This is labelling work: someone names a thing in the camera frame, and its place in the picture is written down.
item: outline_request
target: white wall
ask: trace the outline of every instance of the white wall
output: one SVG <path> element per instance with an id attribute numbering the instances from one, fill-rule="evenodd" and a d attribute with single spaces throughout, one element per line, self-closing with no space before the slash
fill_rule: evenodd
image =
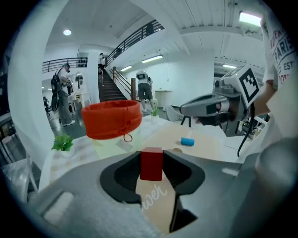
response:
<path id="1" fill-rule="evenodd" d="M 40 169 L 54 141 L 44 113 L 41 68 L 51 29 L 67 2 L 39 2 L 20 28 L 8 70 L 11 116 L 24 148 Z"/>
<path id="2" fill-rule="evenodd" d="M 133 65 L 122 74 L 130 81 L 139 70 L 146 70 L 153 80 L 153 96 L 154 90 L 172 90 L 171 105 L 180 106 L 188 100 L 212 92 L 214 53 L 208 50 L 192 52 L 191 55 L 183 52 L 167 54 L 163 59 Z"/>
<path id="3" fill-rule="evenodd" d="M 122 94 L 124 95 L 124 97 L 126 97 L 128 100 L 131 100 L 130 94 L 126 91 L 126 90 L 128 90 L 128 88 L 125 86 L 125 84 L 122 82 L 120 83 L 118 80 L 116 80 L 115 83 L 118 86 L 118 88 L 120 89 L 120 91 L 122 92 Z"/>
<path id="4" fill-rule="evenodd" d="M 79 47 L 79 52 L 97 52 L 97 53 L 104 53 L 104 54 L 111 54 L 114 48 L 106 47 L 106 46 L 97 46 L 97 45 L 89 45 L 89 44 L 82 44 Z"/>
<path id="5" fill-rule="evenodd" d="M 91 102 L 99 103 L 98 92 L 98 52 L 90 52 L 88 55 L 88 64 L 85 68 L 85 74 L 87 75 L 86 85 L 87 90 L 90 93 Z"/>
<path id="6" fill-rule="evenodd" d="M 76 58 L 79 50 L 79 44 L 76 43 L 64 43 L 47 45 L 43 62 L 64 58 Z"/>
<path id="7" fill-rule="evenodd" d="M 107 70 L 112 69 L 114 66 L 124 68 L 128 65 L 132 65 L 135 63 L 135 59 L 141 58 L 144 55 L 147 57 L 148 53 L 156 51 L 157 42 L 158 45 L 162 47 L 172 40 L 172 36 L 168 34 L 166 29 L 155 32 L 126 49 L 108 65 Z"/>

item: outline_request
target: red block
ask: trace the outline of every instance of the red block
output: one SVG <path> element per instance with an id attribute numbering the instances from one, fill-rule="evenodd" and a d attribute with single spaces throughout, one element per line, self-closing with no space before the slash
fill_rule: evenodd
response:
<path id="1" fill-rule="evenodd" d="M 146 147 L 141 151 L 140 179 L 161 181 L 163 178 L 163 150 L 157 147 Z"/>

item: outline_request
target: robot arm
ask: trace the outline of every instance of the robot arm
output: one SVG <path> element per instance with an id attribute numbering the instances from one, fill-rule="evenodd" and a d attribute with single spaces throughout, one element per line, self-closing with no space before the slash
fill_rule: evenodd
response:
<path id="1" fill-rule="evenodd" d="M 228 137 L 239 136 L 242 135 L 238 130 L 239 122 L 249 115 L 258 92 L 252 70 L 248 66 L 240 66 L 217 80 L 212 93 L 183 104 L 180 113 L 198 117 L 203 125 L 220 126 Z M 231 105 L 236 113 L 229 110 Z"/>

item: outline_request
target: white ceiling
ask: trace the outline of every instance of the white ceiling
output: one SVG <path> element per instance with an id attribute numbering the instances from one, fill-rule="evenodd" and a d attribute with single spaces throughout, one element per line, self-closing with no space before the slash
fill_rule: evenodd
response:
<path id="1" fill-rule="evenodd" d="M 261 28 L 238 20 L 240 11 L 261 16 L 261 10 L 258 0 L 69 0 L 48 44 L 72 41 L 115 48 L 124 36 L 156 19 L 169 40 L 152 42 L 156 48 L 144 49 L 145 55 L 213 49 L 216 61 L 246 62 L 262 72 Z M 62 34 L 66 28 L 70 36 Z"/>
<path id="2" fill-rule="evenodd" d="M 262 30 L 239 21 L 240 11 L 262 16 L 258 0 L 130 0 L 151 14 L 168 31 L 168 42 L 146 55 L 213 49 L 219 63 L 250 64 L 262 77 L 265 57 Z"/>
<path id="3" fill-rule="evenodd" d="M 148 14 L 128 0 L 69 0 L 60 13 L 48 44 L 76 42 L 117 47 L 125 30 Z M 70 29 L 72 34 L 62 32 Z"/>

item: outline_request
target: staircase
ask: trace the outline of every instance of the staircase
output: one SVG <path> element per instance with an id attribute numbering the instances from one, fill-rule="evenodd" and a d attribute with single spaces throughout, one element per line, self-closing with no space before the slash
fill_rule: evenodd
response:
<path id="1" fill-rule="evenodd" d="M 106 70 L 103 70 L 103 85 L 99 82 L 100 101 L 127 100 Z"/>

